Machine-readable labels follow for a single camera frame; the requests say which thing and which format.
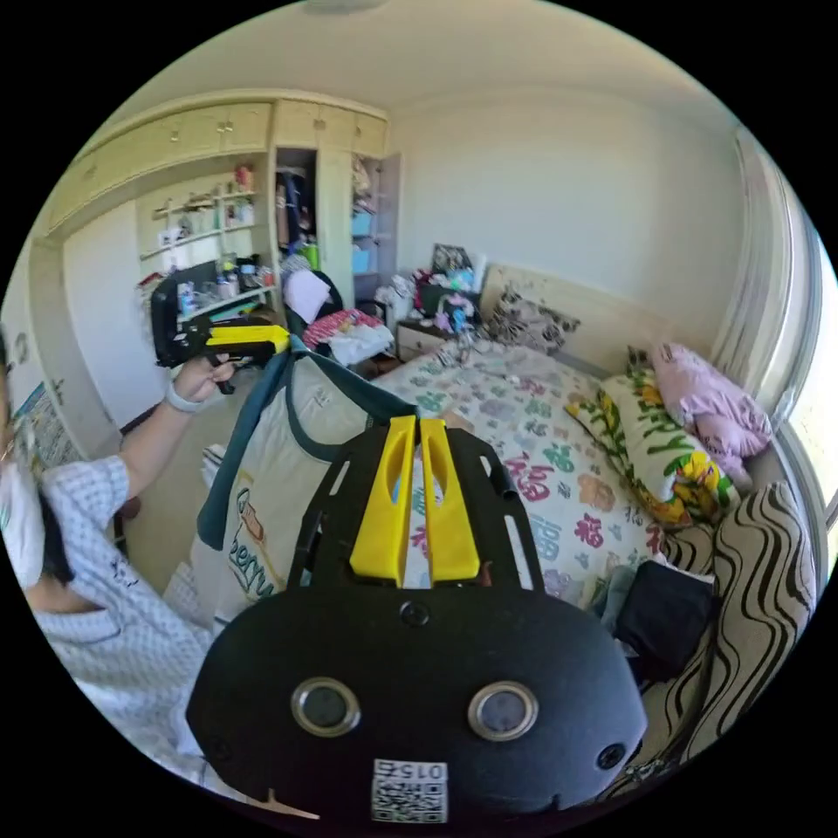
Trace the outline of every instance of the upper cabinet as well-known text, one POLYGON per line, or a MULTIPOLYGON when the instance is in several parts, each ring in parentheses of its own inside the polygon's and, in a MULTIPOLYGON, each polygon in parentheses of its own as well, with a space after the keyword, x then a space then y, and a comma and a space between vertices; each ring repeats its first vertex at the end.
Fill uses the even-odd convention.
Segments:
POLYGON ((92 151, 71 164, 64 172, 50 210, 50 227, 57 227, 73 212, 86 204, 96 194, 96 159, 98 150, 92 151))
POLYGON ((52 196, 50 229, 97 196, 158 169, 219 155, 266 153, 275 146, 331 148, 380 159, 386 132, 383 119, 317 101, 236 102, 172 113, 118 134, 75 161, 52 196))
POLYGON ((356 154, 380 160, 385 153, 386 139, 387 122, 365 113, 357 114, 352 144, 356 154))
POLYGON ((320 105, 283 99, 277 104, 273 144, 285 148, 316 148, 320 105))
POLYGON ((352 151, 355 136, 355 114, 342 107, 323 105, 317 119, 318 148, 352 151))
POLYGON ((226 155, 245 151, 266 151, 271 105, 267 102, 230 105, 224 120, 221 150, 226 155))
POLYGON ((273 145, 280 148, 334 148, 381 159, 386 137, 387 122, 376 116, 295 99, 277 105, 273 145))

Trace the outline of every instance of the striped sofa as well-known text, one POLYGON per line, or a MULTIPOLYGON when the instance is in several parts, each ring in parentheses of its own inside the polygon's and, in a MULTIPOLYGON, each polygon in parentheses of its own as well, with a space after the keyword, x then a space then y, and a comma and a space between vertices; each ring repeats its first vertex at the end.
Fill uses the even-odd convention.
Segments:
POLYGON ((786 482, 755 491, 715 532, 701 525, 669 537, 665 552, 683 570, 715 574, 721 608, 682 674, 642 690, 649 728, 600 801, 673 770, 726 733, 814 611, 812 549, 786 482))

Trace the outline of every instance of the blue storage box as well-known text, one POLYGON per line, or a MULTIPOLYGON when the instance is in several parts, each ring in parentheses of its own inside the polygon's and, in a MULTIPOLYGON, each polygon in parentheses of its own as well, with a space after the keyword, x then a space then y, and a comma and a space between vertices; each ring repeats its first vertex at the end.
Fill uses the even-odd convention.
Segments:
POLYGON ((352 273, 367 273, 369 271, 369 251, 352 251, 352 273))
POLYGON ((356 212, 352 216, 352 235, 368 236, 373 229, 373 217, 368 212, 356 212))

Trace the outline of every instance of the yellow and black device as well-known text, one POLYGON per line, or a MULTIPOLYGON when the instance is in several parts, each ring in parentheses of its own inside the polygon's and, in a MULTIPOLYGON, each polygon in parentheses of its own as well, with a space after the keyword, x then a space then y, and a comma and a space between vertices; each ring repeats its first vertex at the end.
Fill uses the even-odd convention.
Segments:
MULTIPOLYGON (((177 273, 163 279, 151 298, 151 327, 160 367, 180 367, 201 355, 218 363, 218 355, 263 367, 276 353, 284 352, 291 339, 282 326, 241 317, 213 323, 208 317, 178 322, 177 273)), ((228 381, 219 383, 222 393, 233 392, 228 381)))
POLYGON ((415 416, 341 447, 286 590, 216 638, 186 717, 228 785, 365 835, 371 821, 450 835, 485 819, 481 835, 493 822, 506 835, 510 818, 561 818, 614 780, 646 729, 614 638, 545 592, 493 448, 415 416), (411 526, 417 444, 424 521, 411 526), (404 587, 408 545, 424 540, 429 587, 404 587))

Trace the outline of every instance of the nightstand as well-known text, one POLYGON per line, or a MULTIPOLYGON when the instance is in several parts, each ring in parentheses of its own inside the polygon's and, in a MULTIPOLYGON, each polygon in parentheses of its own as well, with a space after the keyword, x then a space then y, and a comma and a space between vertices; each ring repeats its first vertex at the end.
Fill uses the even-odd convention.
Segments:
POLYGON ((419 320, 401 320, 395 327, 395 353, 399 361, 407 363, 420 355, 434 353, 453 337, 436 326, 423 326, 419 320))

